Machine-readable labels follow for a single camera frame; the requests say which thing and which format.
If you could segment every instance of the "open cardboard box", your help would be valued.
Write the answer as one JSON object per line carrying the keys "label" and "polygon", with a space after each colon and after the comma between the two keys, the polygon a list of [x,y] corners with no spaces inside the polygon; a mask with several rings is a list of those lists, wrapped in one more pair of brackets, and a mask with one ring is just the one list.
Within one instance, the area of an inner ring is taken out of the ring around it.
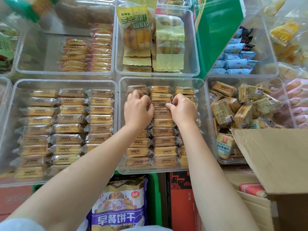
{"label": "open cardboard box", "polygon": [[308,129],[233,129],[232,134],[252,171],[223,170],[260,230],[308,230]]}

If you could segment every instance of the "plastic bin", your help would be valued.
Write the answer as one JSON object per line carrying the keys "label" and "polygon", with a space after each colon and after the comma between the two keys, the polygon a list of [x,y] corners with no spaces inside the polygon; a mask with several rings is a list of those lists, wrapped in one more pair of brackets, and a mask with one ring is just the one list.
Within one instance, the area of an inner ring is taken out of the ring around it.
{"label": "plastic bin", "polygon": [[[10,162],[18,157],[13,154],[12,150],[17,148],[17,143],[20,134],[14,131],[16,128],[22,126],[19,119],[24,115],[20,112],[20,108],[26,107],[25,100],[30,96],[30,91],[33,89],[60,89],[60,88],[98,88],[98,89],[112,89],[115,94],[115,110],[114,110],[114,133],[117,130],[117,102],[118,102],[118,86],[114,81],[98,81],[98,80],[41,80],[41,79],[21,79],[17,81],[13,87],[10,105],[7,110],[7,116],[4,121],[3,131],[1,133],[0,141],[0,173],[12,171],[14,168],[10,166]],[[28,178],[28,179],[14,179],[13,177],[6,178],[0,182],[0,187],[8,186],[22,186],[44,184],[51,177],[45,176],[43,178]]]}
{"label": "plastic bin", "polygon": [[[213,148],[213,135],[211,133],[211,116],[206,106],[206,85],[203,80],[196,78],[157,78],[157,77],[123,77],[119,82],[119,116],[118,116],[118,128],[122,128],[125,125],[124,120],[124,104],[127,100],[127,86],[128,85],[140,85],[145,84],[146,86],[151,85],[170,85],[172,88],[175,86],[189,86],[199,89],[199,93],[196,94],[198,100],[198,112],[200,113],[202,135],[204,140],[210,149]],[[171,172],[171,171],[187,171],[187,166],[176,166],[159,167],[149,166],[144,168],[127,168],[124,166],[126,157],[123,156],[118,171],[121,174],[136,174],[136,173],[153,173],[153,172]]]}
{"label": "plastic bin", "polygon": [[[109,72],[59,72],[59,59],[62,54],[64,40],[73,38],[90,41],[90,23],[98,21],[97,18],[105,16],[105,23],[114,24],[116,33],[116,9],[114,5],[95,2],[74,2],[71,10],[64,8],[62,3],[55,7],[55,12],[44,17],[40,22],[41,29],[33,27],[24,36],[21,49],[17,57],[15,70],[20,73],[43,75],[40,78],[48,79],[85,79],[82,75],[110,75],[114,70],[114,55],[111,59],[111,70]],[[115,40],[113,41],[113,52],[115,51]],[[73,78],[61,75],[73,75]]]}
{"label": "plastic bin", "polygon": [[[125,4],[125,0],[118,0],[120,4]],[[173,8],[173,7],[181,7],[181,8],[187,8],[190,9],[191,6],[193,5],[193,0],[184,0],[185,3],[184,5],[170,5],[170,4],[161,4],[159,3],[159,0],[157,0],[157,6],[163,6],[163,7],[169,7],[169,8]]]}
{"label": "plastic bin", "polygon": [[197,51],[197,43],[195,36],[195,27],[193,21],[193,13],[188,9],[182,9],[178,7],[169,8],[169,7],[157,7],[156,14],[162,15],[172,15],[177,16],[182,19],[184,22],[185,29],[185,53],[184,53],[184,70],[182,70],[181,74],[179,73],[138,73],[138,72],[123,72],[123,54],[124,54],[124,46],[121,37],[121,32],[118,27],[116,31],[117,39],[116,39],[116,57],[115,57],[115,70],[118,74],[122,76],[187,76],[194,77],[200,73],[200,65],[198,59],[198,51]]}
{"label": "plastic bin", "polygon": [[[159,182],[157,173],[146,174],[148,179],[147,191],[145,196],[147,199],[147,216],[149,225],[162,226],[162,211],[161,211],[161,195],[159,192]],[[42,185],[34,185],[33,193],[40,189]]]}
{"label": "plastic bin", "polygon": [[265,25],[265,20],[261,15],[247,14],[240,24],[241,26],[249,29],[253,28],[252,33],[249,36],[253,36],[250,44],[255,45],[252,49],[257,51],[253,60],[260,61],[253,68],[251,75],[261,75],[267,77],[274,77],[278,75],[278,67],[275,66],[272,69],[272,74],[267,74],[264,69],[270,65],[276,65],[277,60],[273,51],[272,43],[268,35],[268,30]]}
{"label": "plastic bin", "polygon": [[[211,104],[210,104],[210,97],[209,97],[209,89],[211,89],[211,82],[213,81],[219,81],[219,82],[223,82],[225,84],[231,85],[231,86],[235,86],[236,88],[238,86],[240,86],[241,84],[248,84],[248,85],[256,85],[258,83],[261,82],[269,82],[271,85],[273,85],[274,87],[278,88],[278,89],[283,89],[284,94],[280,97],[275,97],[274,98],[282,101],[285,104],[285,107],[282,108],[282,112],[284,113],[284,115],[275,115],[275,117],[277,119],[279,119],[279,123],[283,124],[284,126],[288,127],[288,128],[294,128],[295,127],[295,121],[294,121],[294,117],[293,114],[291,112],[291,106],[290,106],[290,102],[286,96],[286,90],[283,86],[283,82],[280,78],[275,77],[275,78],[260,78],[259,76],[245,76],[245,77],[241,77],[241,76],[236,76],[236,75],[231,75],[228,74],[228,76],[222,77],[222,76],[218,76],[218,75],[212,75],[209,74],[206,77],[205,83],[206,83],[206,103],[207,103],[207,110],[209,111],[208,116],[212,117],[212,109],[211,109]],[[214,151],[213,154],[216,157],[217,161],[221,164],[244,164],[246,163],[245,159],[221,159],[218,156],[218,151],[217,151],[217,143],[216,143],[216,137],[215,137],[215,130],[214,130],[214,123],[213,121],[211,121],[210,123],[211,125],[211,130],[210,130],[210,134],[212,135],[212,139],[214,140],[213,146],[214,146]]]}

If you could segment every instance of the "clear plastic container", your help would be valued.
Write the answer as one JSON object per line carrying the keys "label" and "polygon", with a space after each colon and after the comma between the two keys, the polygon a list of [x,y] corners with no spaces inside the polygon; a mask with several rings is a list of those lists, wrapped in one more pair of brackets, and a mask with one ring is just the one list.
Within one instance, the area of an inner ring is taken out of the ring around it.
{"label": "clear plastic container", "polygon": [[[115,96],[114,110],[114,132],[117,130],[117,102],[118,102],[118,86],[114,81],[106,80],[42,80],[42,79],[21,79],[17,81],[13,87],[12,97],[9,101],[9,107],[6,110],[7,116],[4,120],[0,141],[0,172],[10,172],[14,168],[10,166],[10,162],[18,157],[13,154],[12,150],[19,147],[17,141],[20,134],[15,133],[15,129],[22,126],[18,121],[22,116],[20,108],[25,108],[25,97],[30,97],[30,91],[33,89],[60,89],[60,88],[84,88],[88,89],[112,89]],[[14,179],[13,177],[3,178],[0,187],[21,186],[44,184],[51,177],[44,176],[41,178]]]}
{"label": "clear plastic container", "polygon": [[[124,120],[124,104],[127,99],[127,86],[145,84],[146,86],[151,85],[170,85],[172,88],[175,86],[188,86],[195,89],[199,89],[199,93],[196,93],[198,98],[198,112],[200,113],[201,126],[199,127],[202,131],[203,138],[207,145],[212,150],[213,148],[213,135],[211,133],[211,122],[212,118],[209,116],[210,112],[206,106],[205,90],[206,85],[202,79],[197,78],[159,78],[159,77],[123,77],[119,82],[119,116],[118,116],[118,129],[125,125]],[[178,163],[176,166],[165,166],[156,168],[153,164],[149,167],[136,167],[127,169],[123,164],[125,163],[126,157],[124,156],[118,166],[118,171],[121,174],[135,174],[135,173],[154,173],[154,172],[171,172],[171,171],[186,171],[188,166],[181,166]]]}
{"label": "clear plastic container", "polygon": [[33,27],[23,37],[17,56],[15,70],[20,73],[31,74],[30,78],[40,79],[103,79],[114,70],[115,37],[112,43],[111,70],[108,72],[60,72],[60,57],[63,53],[63,45],[66,38],[91,40],[91,23],[95,23],[97,16],[105,16],[105,23],[113,24],[113,36],[116,34],[116,9],[108,3],[75,2],[76,14],[65,8],[55,7],[55,11],[49,13],[41,20],[40,26]]}
{"label": "clear plastic container", "polygon": [[124,55],[124,45],[122,37],[120,34],[119,24],[117,27],[116,35],[116,52],[115,52],[115,70],[118,74],[122,76],[144,76],[149,77],[154,76],[187,76],[194,77],[200,73],[200,65],[197,51],[196,35],[195,35],[195,25],[193,20],[193,13],[188,9],[183,9],[179,7],[169,8],[169,7],[156,7],[156,14],[161,15],[172,15],[181,18],[184,23],[185,29],[185,52],[184,52],[184,70],[182,73],[140,73],[140,72],[123,72],[123,55]]}
{"label": "clear plastic container", "polygon": [[[205,83],[206,83],[206,103],[207,103],[207,110],[209,111],[208,116],[212,117],[212,109],[211,109],[211,105],[210,105],[210,97],[209,97],[209,89],[211,89],[211,83],[213,81],[219,81],[231,86],[234,86],[236,88],[238,88],[241,84],[247,84],[247,85],[257,85],[259,83],[270,83],[273,87],[278,88],[278,89],[282,89],[282,93],[279,94],[279,97],[274,96],[274,98],[282,101],[285,106],[281,109],[281,113],[283,115],[275,115],[275,117],[279,120],[279,123],[281,123],[283,126],[286,126],[288,128],[294,128],[295,125],[295,120],[294,120],[294,116],[291,112],[291,106],[290,106],[290,102],[286,96],[286,90],[283,86],[283,81],[278,78],[262,78],[260,76],[252,76],[252,75],[246,75],[245,77],[242,76],[237,76],[237,75],[232,75],[232,74],[228,74],[227,76],[219,76],[216,74],[209,74],[206,77]],[[247,162],[245,161],[245,159],[243,157],[241,157],[240,159],[221,159],[218,157],[218,151],[217,151],[217,143],[216,143],[216,137],[215,137],[215,128],[214,128],[214,123],[213,120],[211,120],[210,122],[210,126],[211,126],[211,131],[209,132],[210,134],[212,134],[212,139],[214,140],[213,142],[213,146],[214,146],[214,151],[213,154],[216,157],[217,161],[221,164],[246,164]]]}
{"label": "clear plastic container", "polygon": [[[125,4],[125,0],[118,0],[118,2],[120,4]],[[168,8],[181,7],[181,8],[190,9],[192,5],[193,5],[193,0],[184,0],[184,5],[162,4],[159,2],[159,0],[157,0],[157,6],[163,6],[163,7],[168,7]]]}
{"label": "clear plastic container", "polygon": [[[272,43],[268,35],[268,29],[265,25],[264,18],[257,14],[247,14],[241,22],[240,26],[247,29],[253,28],[252,33],[249,36],[253,36],[252,41],[249,44],[255,45],[252,51],[256,51],[256,56],[252,60],[259,61],[254,66],[250,75],[264,75],[267,77],[275,77],[278,75],[278,67],[276,56],[273,51]],[[264,69],[271,65],[272,74],[264,73]]]}

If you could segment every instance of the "person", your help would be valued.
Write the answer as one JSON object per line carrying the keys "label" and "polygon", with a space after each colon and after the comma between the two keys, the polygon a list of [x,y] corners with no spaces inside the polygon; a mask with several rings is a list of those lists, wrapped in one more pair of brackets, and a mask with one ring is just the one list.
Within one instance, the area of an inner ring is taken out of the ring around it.
{"label": "person", "polygon": [[[182,94],[166,104],[187,153],[191,184],[207,231],[259,230],[248,208],[229,183],[206,145],[193,103]],[[123,153],[152,121],[150,98],[135,90],[124,105],[125,126],[98,147],[50,179],[0,224],[0,230],[76,231],[106,187]],[[159,226],[132,231],[170,230]]]}

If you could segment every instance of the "hand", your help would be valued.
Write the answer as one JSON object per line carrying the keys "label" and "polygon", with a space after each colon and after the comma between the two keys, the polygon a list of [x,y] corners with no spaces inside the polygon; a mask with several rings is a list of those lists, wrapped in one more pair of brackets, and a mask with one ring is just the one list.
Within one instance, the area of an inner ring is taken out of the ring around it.
{"label": "hand", "polygon": [[173,98],[172,103],[177,103],[177,106],[167,103],[166,107],[170,109],[172,119],[177,126],[187,123],[196,123],[198,118],[197,111],[193,103],[187,97],[184,97],[183,94],[179,93]]}
{"label": "hand", "polygon": [[125,125],[136,131],[143,131],[152,121],[154,106],[150,98],[139,90],[129,94],[124,105]]}

